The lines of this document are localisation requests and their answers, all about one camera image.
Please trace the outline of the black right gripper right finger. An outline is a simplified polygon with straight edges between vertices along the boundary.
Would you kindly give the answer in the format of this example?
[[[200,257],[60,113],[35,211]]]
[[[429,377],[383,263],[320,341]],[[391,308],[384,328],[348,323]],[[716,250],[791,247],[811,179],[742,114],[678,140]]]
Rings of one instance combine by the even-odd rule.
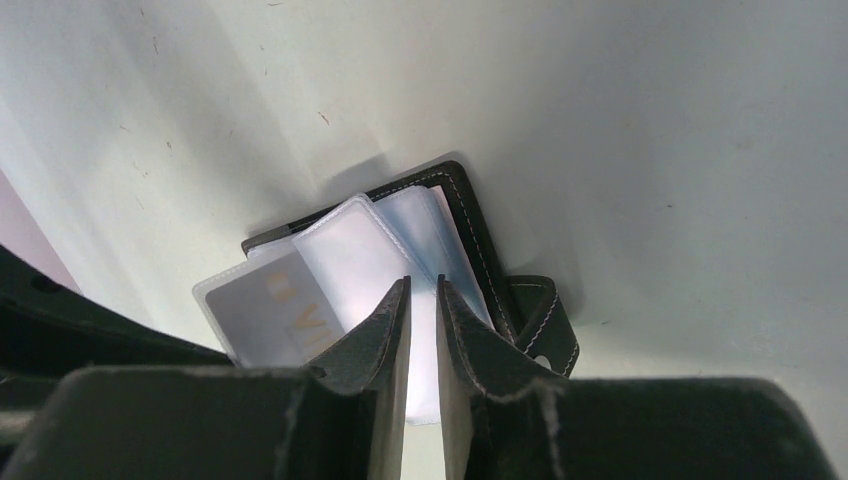
[[[437,287],[450,479],[833,479],[794,401],[755,378],[570,380]]]

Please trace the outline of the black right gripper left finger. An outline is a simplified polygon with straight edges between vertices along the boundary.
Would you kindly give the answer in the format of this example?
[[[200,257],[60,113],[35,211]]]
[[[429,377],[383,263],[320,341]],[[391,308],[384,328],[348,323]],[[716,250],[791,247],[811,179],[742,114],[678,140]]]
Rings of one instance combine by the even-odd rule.
[[[5,479],[396,479],[411,281],[299,368],[99,366],[7,384]]]

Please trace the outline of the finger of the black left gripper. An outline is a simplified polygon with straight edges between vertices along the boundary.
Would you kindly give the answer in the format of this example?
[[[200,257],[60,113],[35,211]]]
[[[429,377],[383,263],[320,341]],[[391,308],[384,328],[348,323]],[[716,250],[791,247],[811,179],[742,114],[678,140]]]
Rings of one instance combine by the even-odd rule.
[[[1,251],[1,448],[12,451],[69,373],[91,366],[229,365],[220,352],[132,321]]]

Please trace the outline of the black leather card holder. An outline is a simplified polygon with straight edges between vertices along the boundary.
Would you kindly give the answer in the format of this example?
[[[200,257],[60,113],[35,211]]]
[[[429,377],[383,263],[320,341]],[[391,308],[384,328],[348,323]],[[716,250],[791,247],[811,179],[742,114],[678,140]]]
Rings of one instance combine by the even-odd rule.
[[[569,375],[579,346],[555,283],[504,274],[464,168],[448,160],[354,195],[246,240],[247,261],[294,248],[307,263],[345,334],[398,279],[411,280],[406,420],[440,420],[436,286],[451,282],[473,314],[530,359]]]

